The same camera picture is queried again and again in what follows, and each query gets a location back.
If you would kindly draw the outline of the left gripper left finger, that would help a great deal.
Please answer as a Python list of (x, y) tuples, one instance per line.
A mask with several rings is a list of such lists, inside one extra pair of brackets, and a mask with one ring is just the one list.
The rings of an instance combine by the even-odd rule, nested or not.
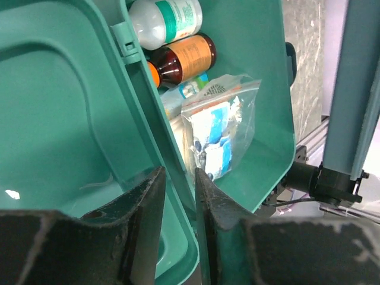
[(56, 210), (1, 211), (2, 284), (153, 284), (166, 170), (72, 218)]

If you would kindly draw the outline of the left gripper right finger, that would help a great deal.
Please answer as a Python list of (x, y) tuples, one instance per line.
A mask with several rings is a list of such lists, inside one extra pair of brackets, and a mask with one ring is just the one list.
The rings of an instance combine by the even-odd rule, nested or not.
[(195, 171), (203, 284), (378, 284), (379, 226), (359, 218), (260, 218)]

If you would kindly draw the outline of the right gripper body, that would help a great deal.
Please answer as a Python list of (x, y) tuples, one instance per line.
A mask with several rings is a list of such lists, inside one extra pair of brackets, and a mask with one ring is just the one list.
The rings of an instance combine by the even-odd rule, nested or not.
[(350, 175), (327, 169), (323, 165), (318, 167), (294, 162), (284, 178), (284, 185), (309, 194), (309, 197), (321, 204), (333, 207), (351, 207), (362, 202), (358, 194), (362, 179), (369, 174), (362, 172), (356, 180)]

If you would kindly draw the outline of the teal medicine box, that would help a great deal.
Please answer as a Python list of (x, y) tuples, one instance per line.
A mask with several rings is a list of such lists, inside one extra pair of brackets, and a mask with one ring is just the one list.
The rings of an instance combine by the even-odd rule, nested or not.
[[(261, 85), (255, 134), (217, 186), (256, 211), (289, 170), (295, 131), (280, 1), (201, 1), (216, 45), (210, 80)], [(1, 2), (1, 211), (81, 218), (164, 167), (166, 194), (153, 284), (198, 268), (194, 176), (182, 158), (139, 45), (131, 1)]]

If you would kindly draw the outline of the small blue white packets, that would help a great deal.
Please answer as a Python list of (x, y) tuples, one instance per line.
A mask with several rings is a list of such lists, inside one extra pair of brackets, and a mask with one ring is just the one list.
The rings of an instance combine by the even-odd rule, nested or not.
[(241, 161), (254, 138), (260, 85), (247, 74), (225, 74), (185, 99), (180, 115), (189, 174), (200, 168), (214, 181)]

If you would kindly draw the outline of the blue cotton ball bag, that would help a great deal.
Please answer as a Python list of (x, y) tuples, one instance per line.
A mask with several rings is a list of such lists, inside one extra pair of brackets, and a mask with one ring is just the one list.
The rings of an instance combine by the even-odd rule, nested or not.
[(188, 97), (199, 93), (208, 84), (208, 82), (208, 75), (204, 72), (175, 88), (166, 90), (160, 98), (168, 120), (179, 116), (181, 114), (183, 101)]

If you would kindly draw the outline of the brown bottle orange cap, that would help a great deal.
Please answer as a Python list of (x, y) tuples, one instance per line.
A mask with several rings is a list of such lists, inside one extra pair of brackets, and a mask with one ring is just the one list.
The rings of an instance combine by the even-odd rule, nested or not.
[(147, 63), (155, 86), (171, 88), (208, 71), (216, 59), (214, 42), (201, 33), (160, 47)]

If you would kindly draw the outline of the white plastic bottle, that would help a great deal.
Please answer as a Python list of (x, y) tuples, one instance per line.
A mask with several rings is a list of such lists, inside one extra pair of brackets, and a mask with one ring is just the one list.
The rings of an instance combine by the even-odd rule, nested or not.
[(202, 26), (199, 1), (134, 1), (128, 14), (138, 42), (146, 50), (193, 36)]

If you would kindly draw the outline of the blue divided tray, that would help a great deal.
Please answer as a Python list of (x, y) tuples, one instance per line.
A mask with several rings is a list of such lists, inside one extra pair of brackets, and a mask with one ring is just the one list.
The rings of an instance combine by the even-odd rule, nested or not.
[(379, 118), (379, 1), (349, 1), (324, 148), (325, 168), (362, 173)]

